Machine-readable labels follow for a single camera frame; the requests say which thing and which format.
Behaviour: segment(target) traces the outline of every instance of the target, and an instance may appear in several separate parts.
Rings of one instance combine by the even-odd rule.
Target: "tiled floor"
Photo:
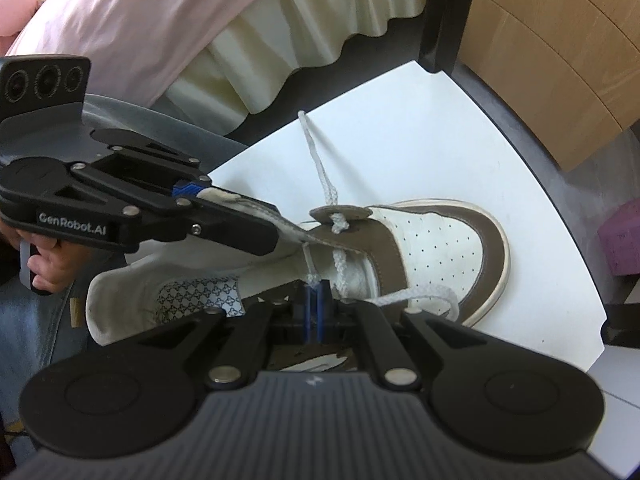
[[[422,17],[392,20],[380,38],[354,36],[332,65],[293,74],[276,101],[250,116],[229,137],[253,144],[296,118],[357,85],[415,59]],[[570,173],[559,171],[544,148],[514,113],[471,71],[457,67],[453,79],[478,103],[520,152],[572,232],[603,301],[610,301],[628,280],[607,269],[596,231],[626,201],[640,196],[640,142],[625,132]]]

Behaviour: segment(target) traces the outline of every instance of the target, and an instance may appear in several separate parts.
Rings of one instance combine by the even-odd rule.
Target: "gray fabric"
[[[88,95],[83,120],[94,128],[122,128],[197,156],[211,171],[245,146],[165,115],[107,97]],[[0,413],[5,424],[18,419],[18,396],[28,379],[51,362],[73,356],[87,345],[85,328],[72,329],[68,298],[82,298],[93,277],[124,264],[121,254],[97,253],[67,290],[38,296],[14,277],[0,286]],[[18,464],[34,451],[29,439],[12,442]]]

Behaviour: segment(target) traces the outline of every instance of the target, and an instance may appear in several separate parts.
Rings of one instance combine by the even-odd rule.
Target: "white sneaker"
[[[273,253],[253,256],[188,237],[122,269],[98,275],[86,302],[99,344],[144,332],[208,306],[244,314],[249,298],[293,280],[330,280],[335,295],[371,301],[390,320],[427,310],[472,326],[500,297],[510,267],[498,222],[453,200],[338,205],[306,116],[300,120],[328,205],[293,224],[259,202],[217,188],[199,197],[265,219],[280,231]]]

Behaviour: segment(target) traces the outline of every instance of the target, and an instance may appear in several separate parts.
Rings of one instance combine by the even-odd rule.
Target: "perforated leather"
[[[460,220],[437,213],[371,209],[370,218],[384,224],[396,240],[409,287],[445,285],[459,301],[468,294],[482,268],[482,241],[476,231]],[[411,300],[410,306],[439,314],[449,307],[443,301],[429,299]]]

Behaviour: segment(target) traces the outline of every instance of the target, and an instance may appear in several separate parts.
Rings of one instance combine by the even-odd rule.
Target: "finger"
[[[53,249],[58,241],[55,238],[49,238],[34,233],[28,233],[26,231],[17,232],[24,240],[27,240],[30,244],[35,245],[37,248]]]
[[[18,233],[2,233],[4,240],[11,245],[16,251],[20,250],[20,241],[22,238]]]
[[[41,256],[40,254],[34,254],[29,258],[27,261],[27,267],[46,282],[56,285],[68,285],[67,281],[70,273],[47,261],[44,256]]]
[[[52,249],[38,248],[41,256],[51,265],[65,272],[81,267],[88,259],[91,249],[77,244],[60,242]]]
[[[46,290],[47,292],[53,293],[61,292],[62,290],[65,290],[66,287],[66,285],[63,285],[62,283],[50,283],[42,276],[36,276],[31,285],[33,285],[33,288],[37,288],[38,290]]]

